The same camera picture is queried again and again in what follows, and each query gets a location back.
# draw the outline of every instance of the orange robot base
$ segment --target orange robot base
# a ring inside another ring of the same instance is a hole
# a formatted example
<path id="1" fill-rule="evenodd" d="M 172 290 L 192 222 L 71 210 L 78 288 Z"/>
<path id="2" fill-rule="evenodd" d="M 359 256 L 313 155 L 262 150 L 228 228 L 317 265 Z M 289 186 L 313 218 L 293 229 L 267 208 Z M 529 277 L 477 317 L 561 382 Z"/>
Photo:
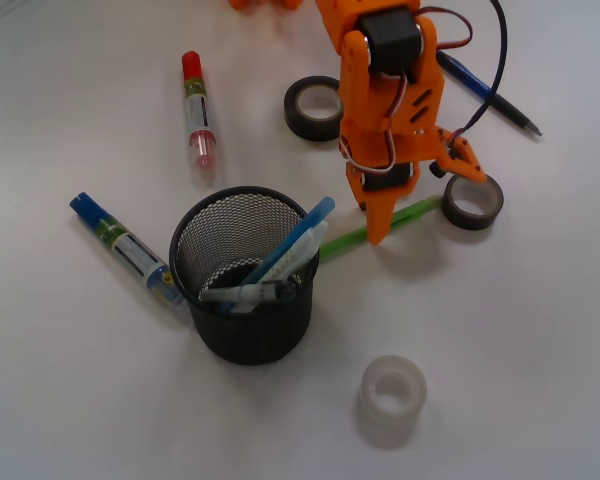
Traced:
<path id="1" fill-rule="evenodd" d="M 229 5 L 231 5 L 236 10 L 241 10 L 245 8 L 247 5 L 251 3 L 251 0 L 229 0 Z M 283 5 L 290 10 L 295 10 L 300 6 L 302 0 L 283 0 Z"/>
<path id="2" fill-rule="evenodd" d="M 354 26 L 361 15 L 390 8 L 403 7 L 414 13 L 420 8 L 420 0 L 316 0 L 316 3 L 341 57 L 339 94 L 344 108 L 341 139 L 357 164 L 372 169 L 387 167 L 387 112 L 398 93 L 399 79 L 369 73 L 367 39 Z M 365 191 L 365 176 L 371 173 L 360 171 L 351 163 L 346 169 L 356 201 L 366 206 L 368 238 L 373 245 L 389 233 L 397 200 L 413 191 L 420 177 L 420 162 L 434 160 L 443 171 L 475 182 L 487 179 L 469 143 L 458 137 L 452 157 L 447 146 L 452 133 L 435 124 L 444 90 L 442 69 L 436 61 L 437 35 L 429 19 L 418 16 L 416 23 L 424 48 L 413 65 L 412 81 L 391 123 L 396 165 L 411 164 L 412 175 L 403 186 Z"/>

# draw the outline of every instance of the clear tape roll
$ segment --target clear tape roll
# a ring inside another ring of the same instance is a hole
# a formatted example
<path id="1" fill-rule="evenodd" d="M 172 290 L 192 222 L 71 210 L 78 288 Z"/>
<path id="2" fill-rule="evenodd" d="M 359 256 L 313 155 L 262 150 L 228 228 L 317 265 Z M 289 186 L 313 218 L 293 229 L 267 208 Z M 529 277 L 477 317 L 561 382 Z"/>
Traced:
<path id="1" fill-rule="evenodd" d="M 408 433 L 427 399 L 427 382 L 410 360 L 388 355 L 374 360 L 362 376 L 360 413 L 374 423 Z"/>

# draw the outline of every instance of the red-capped marker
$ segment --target red-capped marker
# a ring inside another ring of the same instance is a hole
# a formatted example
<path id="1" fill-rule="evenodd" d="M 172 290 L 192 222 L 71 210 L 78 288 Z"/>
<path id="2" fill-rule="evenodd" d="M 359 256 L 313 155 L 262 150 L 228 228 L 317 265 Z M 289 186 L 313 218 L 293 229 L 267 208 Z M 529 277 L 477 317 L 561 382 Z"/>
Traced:
<path id="1" fill-rule="evenodd" d="M 209 121 L 209 101 L 200 55 L 196 52 L 185 53 L 182 56 L 182 73 L 189 146 L 193 150 L 195 165 L 202 170 L 212 170 L 216 162 L 216 137 Z"/>

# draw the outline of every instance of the black mesh pen holder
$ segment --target black mesh pen holder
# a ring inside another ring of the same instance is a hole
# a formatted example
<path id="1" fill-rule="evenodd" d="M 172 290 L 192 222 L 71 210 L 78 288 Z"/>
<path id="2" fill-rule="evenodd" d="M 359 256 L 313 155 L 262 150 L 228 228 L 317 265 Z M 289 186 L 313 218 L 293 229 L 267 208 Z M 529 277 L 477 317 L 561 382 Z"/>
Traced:
<path id="1" fill-rule="evenodd" d="M 239 285 L 305 215 L 274 190 L 236 187 L 207 197 L 178 225 L 169 265 L 200 337 L 218 356 L 241 365 L 275 362 L 306 332 L 319 254 L 290 279 L 298 285 L 290 303 L 261 304 L 250 313 L 232 314 L 223 313 L 217 303 L 200 301 L 205 289 Z"/>

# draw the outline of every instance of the black tape roll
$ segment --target black tape roll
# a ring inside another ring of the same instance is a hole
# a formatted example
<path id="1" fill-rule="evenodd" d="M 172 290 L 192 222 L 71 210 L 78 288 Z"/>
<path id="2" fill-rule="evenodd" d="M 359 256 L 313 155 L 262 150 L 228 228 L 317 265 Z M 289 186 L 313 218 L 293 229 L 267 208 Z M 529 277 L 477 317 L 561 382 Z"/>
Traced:
<path id="1" fill-rule="evenodd" d="M 462 210 L 456 203 L 461 200 L 461 190 L 471 189 L 473 195 L 480 195 L 484 204 L 484 214 L 478 215 Z M 452 224 L 464 230 L 484 230 L 493 225 L 504 206 L 504 194 L 500 185 L 487 175 L 485 183 L 470 182 L 464 177 L 454 175 L 442 196 L 441 209 Z"/>
<path id="2" fill-rule="evenodd" d="M 299 99 L 302 93 L 312 87 L 327 87 L 338 94 L 340 82 L 331 77 L 306 77 L 289 87 L 284 96 L 284 119 L 287 126 L 300 138 L 312 142 L 328 142 L 340 137 L 340 121 L 342 120 L 342 102 L 338 111 L 328 118 L 314 118 L 303 112 Z"/>

